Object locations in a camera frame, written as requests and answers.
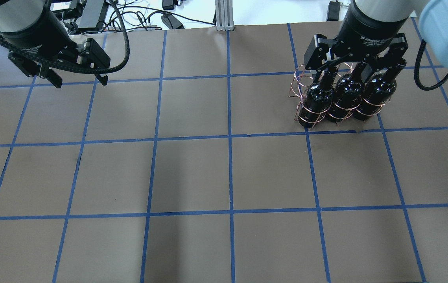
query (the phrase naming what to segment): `black cable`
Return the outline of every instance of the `black cable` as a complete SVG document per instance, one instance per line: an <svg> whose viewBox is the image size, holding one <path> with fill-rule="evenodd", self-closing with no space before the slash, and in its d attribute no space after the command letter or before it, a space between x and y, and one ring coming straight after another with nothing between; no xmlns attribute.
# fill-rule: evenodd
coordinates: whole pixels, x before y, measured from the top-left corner
<svg viewBox="0 0 448 283"><path fill-rule="evenodd" d="M145 7L145 6L127 6L127 7L120 7L120 8L118 8L118 9L125 9L125 8L150 9L150 10L159 11L159 12L166 13L166 14L172 14L172 15L174 15L174 16L179 16L179 17L181 17L181 18L184 18L184 19L186 19L186 20L193 21L193 22L203 23L203 24L212 25L212 26L215 25L214 23L209 23L209 22L205 22L205 21L195 20L195 19L193 19L193 18L187 18L187 17L185 17L185 16L182 16L182 15L180 15L180 14L176 14L176 13L172 13L172 12L170 12L170 11L164 11L164 10L161 10L161 9L150 8L150 7Z"/></svg>
<svg viewBox="0 0 448 283"><path fill-rule="evenodd" d="M114 11L119 15L120 12L119 12L116 4L114 3L114 1L109 0L109 2L110 2L110 5L112 6L112 8L114 9ZM124 66L126 65L126 63L129 60L129 56L130 56L130 45L129 45L129 39L128 39L128 32L124 26L123 19L121 17L118 19L119 19L119 23L121 25L121 32L124 36L125 54L124 54L123 61L121 63L119 63L117 66L112 67L112 68L94 69L94 68L83 67L83 66L80 66L77 64L71 64L69 62L65 63L65 62L58 62L58 61L50 61L46 58L41 57L38 54L32 54L32 53L26 52L25 50L22 50L21 48L7 42L2 36L0 36L0 45L7 48L8 50L11 50L19 55L24 56L27 59L30 59L32 61L37 61L42 64L46 64L47 66L49 66L51 68L65 70L68 72L76 72L79 74L91 74L91 75L108 74L111 72L117 72L118 70L121 70L122 68L124 68Z"/></svg>
<svg viewBox="0 0 448 283"><path fill-rule="evenodd" d="M151 16L153 16L153 15L155 15L155 14L162 14L162 15L165 15L165 13L164 13L165 11L153 11L152 13L150 13L148 16L147 16L147 22L150 24L151 22L150 22L150 17Z"/></svg>
<svg viewBox="0 0 448 283"><path fill-rule="evenodd" d="M427 42L425 40L421 41L420 49L418 49L418 55L416 56L416 62L414 65L414 82L415 84L424 91L431 91L434 90L440 86L442 86L448 79L448 72L446 76L438 83L434 84L433 86L424 86L420 82L420 63L421 59L423 58L423 52L425 52L425 48L427 47Z"/></svg>
<svg viewBox="0 0 448 283"><path fill-rule="evenodd" d="M141 27L134 27L134 28L126 29L126 31L132 31L132 30L143 29L143 28L162 30L162 27L157 27L157 26L156 27L141 26ZM103 33L103 32L121 32L121 30L86 31L86 32L83 32L82 34L97 34L97 33Z"/></svg>

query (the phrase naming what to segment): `blue tape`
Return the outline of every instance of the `blue tape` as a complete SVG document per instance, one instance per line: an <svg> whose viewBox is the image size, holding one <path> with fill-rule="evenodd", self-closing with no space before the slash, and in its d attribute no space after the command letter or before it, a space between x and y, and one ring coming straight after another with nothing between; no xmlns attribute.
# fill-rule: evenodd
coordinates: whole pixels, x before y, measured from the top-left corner
<svg viewBox="0 0 448 283"><path fill-rule="evenodd" d="M317 211L374 211L386 209L402 209L402 205L395 206L334 206L320 208L255 208L255 209L233 209L233 214L249 213L293 213L293 212L317 212ZM406 204L406 208L448 208L447 204ZM225 215L231 210L216 211L166 211L150 213L150 217L164 217L177 215ZM147 213L105 213L105 214L83 214L83 215L18 215L0 216L0 220L35 220L35 219L92 219L92 218L119 218L119 217L146 217Z"/></svg>
<svg viewBox="0 0 448 283"><path fill-rule="evenodd" d="M154 146L152 148L152 163L150 165L150 182L149 182L149 195L147 199L147 215L145 218L145 231L143 235L143 251L142 251L142 263L140 267L140 282L145 281L145 265L147 262L147 245L149 240L149 228L150 228L150 215L152 207L152 192L154 187L154 169L156 164L156 151L157 151L157 136L159 135L159 116L161 114L161 95L162 95L162 81L164 73L164 57L166 55L166 36L168 33L164 31L162 55L161 55L161 72L159 73L159 92L157 94L157 113L156 113L156 127L154 133Z"/></svg>
<svg viewBox="0 0 448 283"><path fill-rule="evenodd" d="M226 32L227 48L227 134L229 154L229 239L231 249L231 283L236 283L236 264L234 253L234 194L232 179L232 116L231 116L231 42L229 31Z"/></svg>
<svg viewBox="0 0 448 283"><path fill-rule="evenodd" d="M407 212L406 202L404 201L404 195L402 194L402 188L400 187L400 182L398 180L397 170L395 168L395 163L393 161L393 156L391 155L390 145L388 143L388 138L386 137L386 132L383 127L383 121L381 119L381 115L378 116L378 121L380 122L380 128L382 130L382 136L384 140L384 144L386 146L386 152L388 154L388 158L390 160L390 166L393 173L393 178L395 179L395 185L397 186L398 197L400 198L400 204L402 210L404 211L404 218L406 219L407 230L409 231L409 237L411 238L411 245L413 246L414 255L416 258L416 263L418 264L418 270L420 272L422 282L426 282L425 272L423 270L423 265L420 259L420 253L418 252L418 247L416 246L416 240L413 233L413 227L411 226L411 221L409 220L409 213Z"/></svg>
<svg viewBox="0 0 448 283"><path fill-rule="evenodd" d="M79 168L80 168L80 161L82 159L82 153L84 152L84 141L86 140L86 134L87 134L87 126L89 125L89 118L91 116L91 109L93 106L93 100L94 100L94 93L96 92L96 84L98 83L98 79L95 79L94 85L93 85L93 90L91 93L91 99L89 100L89 107L87 109L87 116L86 116L86 122L84 124L84 130L82 131L82 141L80 144L80 150L79 150L79 157L77 159L77 163L75 165L75 171L73 174L73 181L72 181L72 188L70 190L70 196L68 198L68 205L67 205L67 211L66 211L66 218L65 218L65 222L63 224L63 231L61 233L61 239L60 239L60 245L58 248L58 255L56 256L56 264L54 266L54 272L53 272L53 283L56 282L56 278L58 276L58 270L59 270L59 266L60 266L60 261L61 261L61 254L63 252L63 246L65 244L65 237L66 237L66 231L67 231L67 227L68 227L68 216L70 215L70 211L72 208L72 202L73 202L73 195L75 192L75 185L77 184L77 177L79 174Z"/></svg>
<svg viewBox="0 0 448 283"><path fill-rule="evenodd" d="M294 37L292 36L292 30L290 28L290 23L287 24L287 29L288 29L289 38L290 38L290 46L292 47L292 56L294 58L294 68L297 68L297 56L295 54ZM323 223L322 223L322 218L321 218L320 202L319 202L318 190L317 190L317 180L315 178L315 171L314 171L314 166L313 166L312 147L310 144L310 134L311 133L308 131L308 129L305 129L304 133L306 135L308 158L310 160L310 170L311 170L311 174L312 174L313 193L314 193L314 197L315 197L315 204L317 206L317 218L318 218L318 223L319 223L321 251L322 251L322 255L323 255L323 265L325 266L325 275L326 275L327 282L330 283L330 269L328 267L327 248L326 248L326 244L325 244L325 235L323 232Z"/></svg>

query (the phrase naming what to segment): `dark wine bottle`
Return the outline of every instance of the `dark wine bottle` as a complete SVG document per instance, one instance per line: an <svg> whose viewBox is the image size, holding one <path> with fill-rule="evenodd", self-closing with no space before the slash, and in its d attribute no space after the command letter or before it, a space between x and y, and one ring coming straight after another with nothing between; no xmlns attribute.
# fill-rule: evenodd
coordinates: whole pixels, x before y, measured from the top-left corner
<svg viewBox="0 0 448 283"><path fill-rule="evenodd" d="M358 63L353 72L339 79L332 97L332 105L327 111L327 120L334 123L342 122L360 104L360 95L364 91L362 71L366 66L367 63Z"/></svg>
<svg viewBox="0 0 448 283"><path fill-rule="evenodd" d="M379 113L395 92L397 88L395 78L405 66L406 60L400 59L395 66L386 70L385 73L374 75L365 86L362 101L360 106L355 109L353 117L361 121L367 121Z"/></svg>
<svg viewBox="0 0 448 283"><path fill-rule="evenodd" d="M312 128L323 119L334 95L332 83L334 83L336 75L337 67L330 66L320 82L313 83L308 89L299 109L299 123L303 127Z"/></svg>

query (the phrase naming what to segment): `power adapter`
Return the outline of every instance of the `power adapter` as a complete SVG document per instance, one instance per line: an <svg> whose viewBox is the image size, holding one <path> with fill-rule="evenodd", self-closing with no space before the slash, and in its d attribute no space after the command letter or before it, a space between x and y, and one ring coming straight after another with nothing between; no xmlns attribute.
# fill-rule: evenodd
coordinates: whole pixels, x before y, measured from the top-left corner
<svg viewBox="0 0 448 283"><path fill-rule="evenodd" d="M177 0L162 0L162 8L165 11L175 9L176 4Z"/></svg>
<svg viewBox="0 0 448 283"><path fill-rule="evenodd" d="M175 18L175 16L172 14L162 15L161 21L172 30L184 28L184 25L179 20L177 20L177 18Z"/></svg>
<svg viewBox="0 0 448 283"><path fill-rule="evenodd" d="M339 21L339 10L341 9L341 3L330 1L327 9L327 21Z"/></svg>

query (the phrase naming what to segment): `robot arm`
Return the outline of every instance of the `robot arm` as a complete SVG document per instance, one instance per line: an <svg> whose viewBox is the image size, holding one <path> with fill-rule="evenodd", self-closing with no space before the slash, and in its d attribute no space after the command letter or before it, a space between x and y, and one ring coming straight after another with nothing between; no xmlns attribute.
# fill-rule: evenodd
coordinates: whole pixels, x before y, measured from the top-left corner
<svg viewBox="0 0 448 283"><path fill-rule="evenodd" d="M420 33L448 68L448 0L352 0L336 38L316 34L312 39L304 55L306 70L317 82L330 66L365 62L362 76L367 82L373 73L393 66L404 55L407 40L398 31L414 10L420 15Z"/></svg>
<svg viewBox="0 0 448 283"><path fill-rule="evenodd" d="M109 0L115 12L118 8ZM10 50L11 60L26 76L38 75L60 88L62 79L51 68L93 74L102 85L107 74L122 69L129 58L128 35L122 17L118 20L125 39L125 57L110 68L110 57L93 39L72 41L49 9L50 0L0 0L0 45Z"/></svg>

